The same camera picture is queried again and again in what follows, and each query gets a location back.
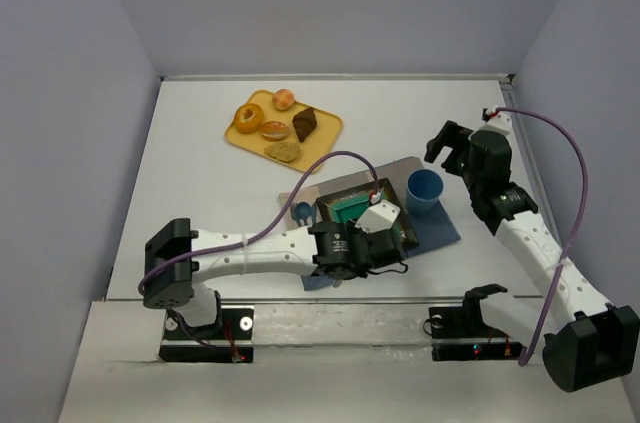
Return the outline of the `filled sandwich bun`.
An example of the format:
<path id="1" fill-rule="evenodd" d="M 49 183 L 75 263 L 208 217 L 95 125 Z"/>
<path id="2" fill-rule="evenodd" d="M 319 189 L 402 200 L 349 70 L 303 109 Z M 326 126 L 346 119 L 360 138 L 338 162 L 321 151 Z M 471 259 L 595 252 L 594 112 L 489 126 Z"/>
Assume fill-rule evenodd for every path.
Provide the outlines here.
<path id="1" fill-rule="evenodd" d="M 289 127 L 281 121 L 267 121 L 260 127 L 260 135 L 268 141 L 281 141 L 289 134 Z"/>

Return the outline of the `blue plastic cup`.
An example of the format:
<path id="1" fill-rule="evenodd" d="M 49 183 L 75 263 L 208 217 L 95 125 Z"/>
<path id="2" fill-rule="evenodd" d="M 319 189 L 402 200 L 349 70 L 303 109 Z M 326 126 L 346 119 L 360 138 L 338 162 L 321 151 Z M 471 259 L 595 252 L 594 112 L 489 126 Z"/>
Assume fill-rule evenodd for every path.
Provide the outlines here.
<path id="1" fill-rule="evenodd" d="M 413 171 L 407 180 L 406 208 L 413 216 L 426 215 L 440 200 L 444 182 L 429 169 Z"/>

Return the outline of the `seeded bread slice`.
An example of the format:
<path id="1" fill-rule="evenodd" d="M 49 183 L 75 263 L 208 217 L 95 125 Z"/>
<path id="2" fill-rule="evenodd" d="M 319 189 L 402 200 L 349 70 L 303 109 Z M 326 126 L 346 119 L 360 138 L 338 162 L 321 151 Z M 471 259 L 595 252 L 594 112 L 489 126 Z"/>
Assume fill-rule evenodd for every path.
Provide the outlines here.
<path id="1" fill-rule="evenodd" d="M 265 154 L 277 161 L 290 163 L 294 161 L 300 154 L 301 147 L 297 142 L 278 141 L 268 145 Z"/>

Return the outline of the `blue beige cloth placemat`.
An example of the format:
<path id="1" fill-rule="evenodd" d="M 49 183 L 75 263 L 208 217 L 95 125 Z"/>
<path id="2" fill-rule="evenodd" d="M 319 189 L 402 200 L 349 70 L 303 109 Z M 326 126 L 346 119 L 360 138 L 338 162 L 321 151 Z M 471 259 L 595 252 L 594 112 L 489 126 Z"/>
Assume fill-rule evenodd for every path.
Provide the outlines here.
<path id="1" fill-rule="evenodd" d="M 422 168 L 421 160 L 415 156 L 405 157 L 376 168 L 379 180 L 381 178 L 388 178 L 393 185 L 401 205 L 417 235 L 419 246 L 408 251 L 404 250 L 409 257 L 416 257 L 427 252 L 439 250 L 460 240 L 457 229 L 441 204 L 437 203 L 423 216 L 413 216 L 407 211 L 406 187 L 408 177 L 413 171 Z M 314 207 L 315 221 L 313 224 L 315 224 L 323 220 L 319 214 L 316 203 L 318 197 L 367 182 L 373 183 L 373 180 L 370 171 L 365 169 L 357 173 L 327 180 L 315 186 L 303 188 L 296 195 L 294 202 L 306 202 Z M 284 222 L 289 229 L 298 227 L 292 221 L 289 209 L 288 213 L 284 216 Z"/>

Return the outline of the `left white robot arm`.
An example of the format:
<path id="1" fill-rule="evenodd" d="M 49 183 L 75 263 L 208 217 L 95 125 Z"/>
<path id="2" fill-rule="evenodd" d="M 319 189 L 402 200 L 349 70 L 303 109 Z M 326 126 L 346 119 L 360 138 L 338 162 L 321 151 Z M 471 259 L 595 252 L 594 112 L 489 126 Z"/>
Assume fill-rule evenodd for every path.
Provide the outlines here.
<path id="1" fill-rule="evenodd" d="M 177 218 L 145 244 L 138 292 L 144 307 L 174 312 L 179 323 L 199 328 L 221 322 L 220 294 L 209 280 L 278 273 L 344 281 L 388 273 L 405 258 L 393 229 L 367 233 L 329 221 L 265 236 L 225 235 Z"/>

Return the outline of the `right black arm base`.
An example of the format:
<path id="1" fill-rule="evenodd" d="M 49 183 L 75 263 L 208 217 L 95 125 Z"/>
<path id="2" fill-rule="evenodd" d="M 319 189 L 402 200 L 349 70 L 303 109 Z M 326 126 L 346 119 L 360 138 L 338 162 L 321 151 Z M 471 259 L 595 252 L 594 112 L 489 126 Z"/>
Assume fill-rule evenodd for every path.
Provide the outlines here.
<path id="1" fill-rule="evenodd" d="M 458 305 L 430 307 L 422 329 L 432 340 L 433 361 L 517 360 L 523 345 L 487 326 L 481 316 L 481 302 L 506 293 L 501 285 L 489 284 L 466 291 Z"/>

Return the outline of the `orange bagel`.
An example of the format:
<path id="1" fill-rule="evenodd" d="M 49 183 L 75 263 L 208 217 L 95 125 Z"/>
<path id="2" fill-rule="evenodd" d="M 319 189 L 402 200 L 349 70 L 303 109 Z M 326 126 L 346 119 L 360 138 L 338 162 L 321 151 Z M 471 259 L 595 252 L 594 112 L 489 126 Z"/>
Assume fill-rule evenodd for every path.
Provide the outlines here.
<path id="1" fill-rule="evenodd" d="M 257 131 L 264 121 L 264 111 L 255 103 L 240 106 L 234 115 L 233 125 L 242 134 Z"/>

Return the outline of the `blue plastic spoon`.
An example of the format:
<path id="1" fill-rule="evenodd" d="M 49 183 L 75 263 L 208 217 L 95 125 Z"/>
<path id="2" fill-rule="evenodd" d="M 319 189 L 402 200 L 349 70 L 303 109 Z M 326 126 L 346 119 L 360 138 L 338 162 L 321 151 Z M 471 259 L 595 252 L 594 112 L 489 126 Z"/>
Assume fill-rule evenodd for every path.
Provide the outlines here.
<path id="1" fill-rule="evenodd" d="M 297 203 L 297 217 L 300 227 L 310 226 L 315 221 L 315 209 L 306 202 Z"/>

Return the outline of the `square teal ceramic plate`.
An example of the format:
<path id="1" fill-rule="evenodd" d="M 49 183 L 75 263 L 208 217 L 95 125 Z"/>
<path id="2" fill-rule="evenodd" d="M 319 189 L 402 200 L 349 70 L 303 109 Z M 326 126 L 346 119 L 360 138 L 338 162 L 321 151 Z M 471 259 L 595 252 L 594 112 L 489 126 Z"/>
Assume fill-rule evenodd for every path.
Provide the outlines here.
<path id="1" fill-rule="evenodd" d="M 399 208 L 399 215 L 394 222 L 393 230 L 401 238 L 404 250 L 417 248 L 419 246 L 417 235 L 393 185 L 388 178 L 381 178 L 379 186 L 382 197 Z M 368 198 L 373 189 L 374 184 L 367 182 L 318 197 L 316 203 L 321 218 L 325 221 L 343 224 L 351 220 L 356 221 L 367 209 Z"/>

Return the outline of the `round bread roll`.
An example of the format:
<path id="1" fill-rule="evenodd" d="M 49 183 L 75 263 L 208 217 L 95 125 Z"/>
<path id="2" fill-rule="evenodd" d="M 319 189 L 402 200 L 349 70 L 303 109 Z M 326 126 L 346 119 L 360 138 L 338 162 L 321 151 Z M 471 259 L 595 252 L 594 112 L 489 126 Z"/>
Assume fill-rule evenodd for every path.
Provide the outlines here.
<path id="1" fill-rule="evenodd" d="M 286 111 L 295 103 L 295 96 L 289 89 L 280 89 L 273 93 L 272 104 L 278 111 Z"/>

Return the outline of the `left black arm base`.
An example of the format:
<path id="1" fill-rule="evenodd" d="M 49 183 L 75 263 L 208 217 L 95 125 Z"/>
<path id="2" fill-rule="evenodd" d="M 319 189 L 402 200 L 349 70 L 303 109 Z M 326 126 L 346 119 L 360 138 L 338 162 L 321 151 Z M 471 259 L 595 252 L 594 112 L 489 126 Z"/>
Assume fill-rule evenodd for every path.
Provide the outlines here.
<path id="1" fill-rule="evenodd" d="M 252 363 L 254 307 L 223 304 L 219 317 L 210 325 L 183 328 L 167 314 L 158 359 L 165 363 Z"/>

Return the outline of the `metal table edge rail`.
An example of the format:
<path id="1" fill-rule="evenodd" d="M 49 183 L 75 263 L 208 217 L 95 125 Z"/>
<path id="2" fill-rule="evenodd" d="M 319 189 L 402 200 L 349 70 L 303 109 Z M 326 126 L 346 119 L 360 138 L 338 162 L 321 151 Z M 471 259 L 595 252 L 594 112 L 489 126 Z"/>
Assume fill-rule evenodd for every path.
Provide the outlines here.
<path id="1" fill-rule="evenodd" d="M 165 75 L 161 81 L 495 81 L 510 84 L 507 73 L 290 73 Z"/>

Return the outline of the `dark brown bread chunk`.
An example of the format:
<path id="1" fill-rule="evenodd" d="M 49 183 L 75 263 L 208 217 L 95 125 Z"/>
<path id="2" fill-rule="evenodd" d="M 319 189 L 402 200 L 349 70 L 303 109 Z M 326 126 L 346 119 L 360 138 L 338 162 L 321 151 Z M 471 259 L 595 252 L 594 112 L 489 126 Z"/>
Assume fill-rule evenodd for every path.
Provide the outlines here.
<path id="1" fill-rule="evenodd" d="M 313 107 L 308 107 L 294 115 L 292 126 L 296 137 L 303 143 L 317 128 L 317 118 Z"/>

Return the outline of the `yellow plastic tray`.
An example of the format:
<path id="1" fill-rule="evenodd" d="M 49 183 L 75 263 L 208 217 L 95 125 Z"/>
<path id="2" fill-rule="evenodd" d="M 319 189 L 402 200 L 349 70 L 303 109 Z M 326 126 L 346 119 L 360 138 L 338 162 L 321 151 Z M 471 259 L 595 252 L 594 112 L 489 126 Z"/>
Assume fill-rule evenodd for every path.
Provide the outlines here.
<path id="1" fill-rule="evenodd" d="M 232 123 L 224 133 L 225 140 L 238 148 L 299 172 L 328 154 L 343 129 L 342 119 L 328 111 L 293 101 L 284 110 L 273 103 L 274 93 L 255 91 L 238 108 Z M 279 148 L 297 146 L 298 152 L 285 161 L 273 155 L 273 145 Z"/>

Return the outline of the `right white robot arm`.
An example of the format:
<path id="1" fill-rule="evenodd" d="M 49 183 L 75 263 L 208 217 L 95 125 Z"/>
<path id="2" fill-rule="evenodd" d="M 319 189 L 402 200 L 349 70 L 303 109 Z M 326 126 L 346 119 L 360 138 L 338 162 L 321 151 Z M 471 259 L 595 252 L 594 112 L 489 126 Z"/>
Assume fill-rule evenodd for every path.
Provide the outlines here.
<path id="1" fill-rule="evenodd" d="M 628 375 L 639 340 L 639 317 L 592 286 L 547 228 L 530 195 L 511 180 L 509 123 L 479 130 L 453 121 L 426 145 L 432 163 L 443 148 L 443 169 L 464 181 L 475 215 L 521 265 L 544 295 L 535 312 L 506 290 L 479 297 L 472 321 L 522 344 L 520 366 L 542 360 L 557 387 L 571 393 Z"/>

